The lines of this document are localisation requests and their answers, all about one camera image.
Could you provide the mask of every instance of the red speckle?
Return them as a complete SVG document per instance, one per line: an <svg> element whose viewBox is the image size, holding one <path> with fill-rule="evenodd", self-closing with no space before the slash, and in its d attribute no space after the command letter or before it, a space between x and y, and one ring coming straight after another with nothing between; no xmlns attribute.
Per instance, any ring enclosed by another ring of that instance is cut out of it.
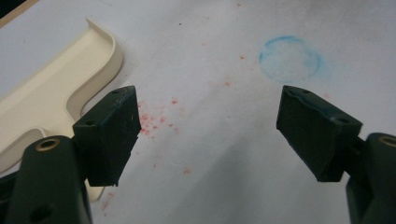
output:
<svg viewBox="0 0 396 224"><path fill-rule="evenodd" d="M109 192L107 194L107 197L105 198L105 200L102 202L102 211L105 212L105 210L107 209L108 205L110 204L110 201L112 200L112 198L114 198L115 194L113 192Z"/></svg>
<svg viewBox="0 0 396 224"><path fill-rule="evenodd" d="M191 174L191 169L189 167L184 167L183 173L185 175L189 175L189 174Z"/></svg>
<svg viewBox="0 0 396 224"><path fill-rule="evenodd" d="M142 128L142 130L140 130L141 133L145 134L145 135L149 135L149 130Z"/></svg>
<svg viewBox="0 0 396 224"><path fill-rule="evenodd" d="M148 120L148 119L149 119L149 115L148 114L142 115L142 120Z"/></svg>
<svg viewBox="0 0 396 224"><path fill-rule="evenodd" d="M175 105L175 104L177 104L177 98L172 98L172 105Z"/></svg>

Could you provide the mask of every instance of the white table surface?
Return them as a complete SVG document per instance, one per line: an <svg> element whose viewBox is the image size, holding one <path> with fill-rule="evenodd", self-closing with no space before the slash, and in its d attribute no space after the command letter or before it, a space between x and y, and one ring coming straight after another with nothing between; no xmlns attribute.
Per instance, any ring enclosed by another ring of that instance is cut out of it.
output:
<svg viewBox="0 0 396 224"><path fill-rule="evenodd" d="M124 52L110 90L137 88L139 134L94 223L348 223L341 183L317 183L282 134L283 85L396 134L392 0L41 0L0 29L0 94L90 18Z"/></svg>

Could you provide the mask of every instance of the beige plastic tray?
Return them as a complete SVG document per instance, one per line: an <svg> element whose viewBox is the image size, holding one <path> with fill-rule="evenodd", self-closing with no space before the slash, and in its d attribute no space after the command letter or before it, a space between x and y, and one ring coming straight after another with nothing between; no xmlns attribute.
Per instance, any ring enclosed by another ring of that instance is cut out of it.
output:
<svg viewBox="0 0 396 224"><path fill-rule="evenodd" d="M15 165L40 138L72 137L82 107L120 70L114 37L87 20L89 28L51 62L0 102L0 173ZM90 199L103 188L88 188Z"/></svg>

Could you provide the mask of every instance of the red stain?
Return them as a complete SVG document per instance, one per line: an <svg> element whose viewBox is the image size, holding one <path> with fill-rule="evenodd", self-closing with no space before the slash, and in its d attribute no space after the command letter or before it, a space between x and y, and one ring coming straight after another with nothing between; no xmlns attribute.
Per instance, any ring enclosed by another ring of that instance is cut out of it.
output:
<svg viewBox="0 0 396 224"><path fill-rule="evenodd" d="M142 128L142 130L140 130L141 133L145 134L145 135L149 135L149 130Z"/></svg>
<svg viewBox="0 0 396 224"><path fill-rule="evenodd" d="M177 99L175 97L172 98L172 105L177 104Z"/></svg>
<svg viewBox="0 0 396 224"><path fill-rule="evenodd" d="M171 104L176 105L179 103L179 100L176 97L172 97ZM139 112L140 112L140 125L142 130L141 134L147 136L149 139L154 140L154 133L161 128L168 126L169 128L173 128L176 133L179 133L179 129L176 128L176 125L164 115L165 109L167 106L158 105L158 106L150 106L148 104L144 104L143 102L138 103ZM184 108L181 107L178 111L169 110L170 113L177 113L183 117L185 114Z"/></svg>
<svg viewBox="0 0 396 224"><path fill-rule="evenodd" d="M142 120L148 120L148 119L149 119L149 115L148 114L142 115Z"/></svg>
<svg viewBox="0 0 396 224"><path fill-rule="evenodd" d="M102 202L102 211L104 212L105 216L107 216L107 213L105 211L107 207L110 205L110 201L112 200L112 198L114 198L114 196L115 194L113 192L109 192L105 200Z"/></svg>
<svg viewBox="0 0 396 224"><path fill-rule="evenodd" d="M183 173L184 173L185 175L191 174L191 168L189 168L189 167L184 167Z"/></svg>

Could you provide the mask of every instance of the blue circle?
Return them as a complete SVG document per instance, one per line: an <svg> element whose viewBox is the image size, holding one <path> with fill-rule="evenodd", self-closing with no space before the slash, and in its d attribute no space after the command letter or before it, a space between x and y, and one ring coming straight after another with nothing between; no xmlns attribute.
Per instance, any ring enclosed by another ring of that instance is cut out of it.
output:
<svg viewBox="0 0 396 224"><path fill-rule="evenodd" d="M260 67L272 80L291 83L314 76L321 67L321 57L303 40L285 35L265 43Z"/></svg>

